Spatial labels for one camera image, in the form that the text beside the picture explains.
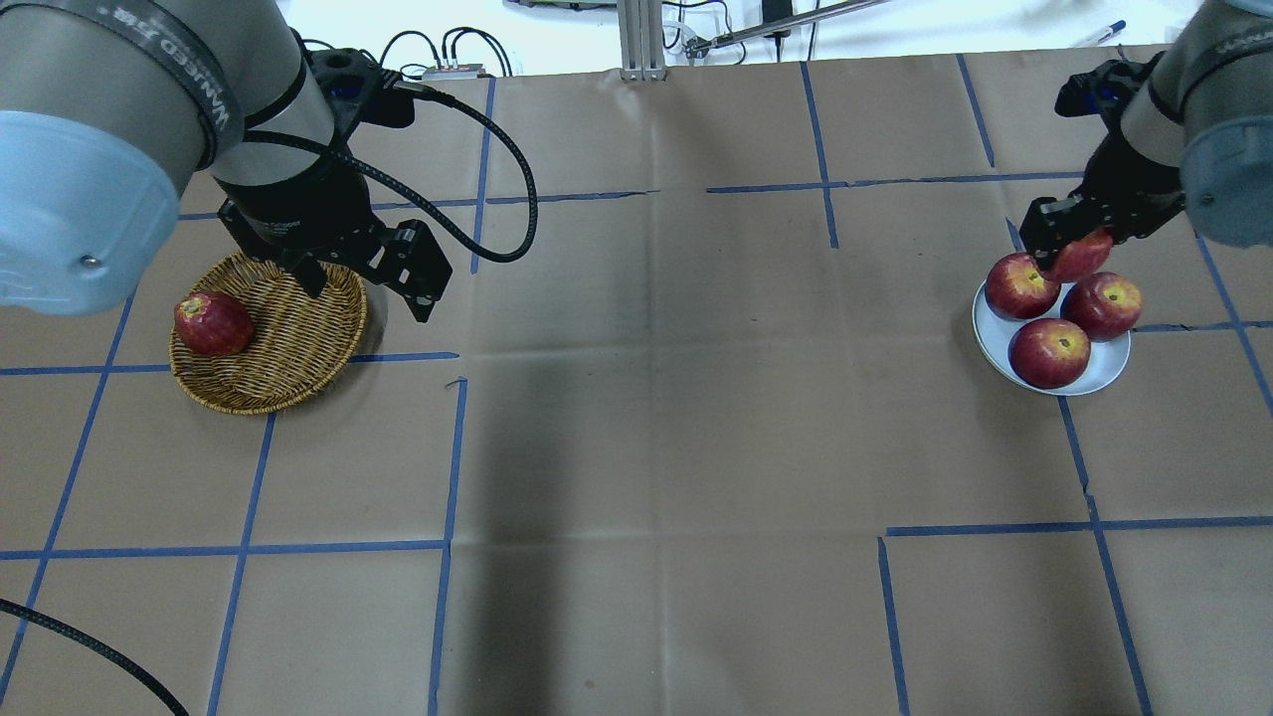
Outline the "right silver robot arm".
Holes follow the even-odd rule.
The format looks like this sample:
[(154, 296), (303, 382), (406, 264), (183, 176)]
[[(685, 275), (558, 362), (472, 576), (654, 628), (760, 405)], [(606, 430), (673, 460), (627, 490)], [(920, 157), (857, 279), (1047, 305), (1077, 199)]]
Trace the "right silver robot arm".
[(1270, 79), (1268, 1), (1206, 1), (1155, 59), (1071, 76), (1055, 112), (1096, 116), (1106, 134), (1074, 190), (1029, 205), (1023, 252), (1049, 269), (1095, 231), (1119, 245), (1179, 214), (1220, 245), (1270, 245)]

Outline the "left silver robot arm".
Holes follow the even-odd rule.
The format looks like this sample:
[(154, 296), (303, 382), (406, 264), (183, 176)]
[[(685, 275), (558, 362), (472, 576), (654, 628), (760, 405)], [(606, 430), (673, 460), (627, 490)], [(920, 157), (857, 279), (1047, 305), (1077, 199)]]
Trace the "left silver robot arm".
[(419, 220), (370, 209), (348, 141), (409, 126), (409, 87), (311, 54), (272, 1), (3, 4), (3, 304), (99, 313), (136, 289), (199, 171), (242, 254), (322, 294), (340, 265), (419, 321), (452, 276)]

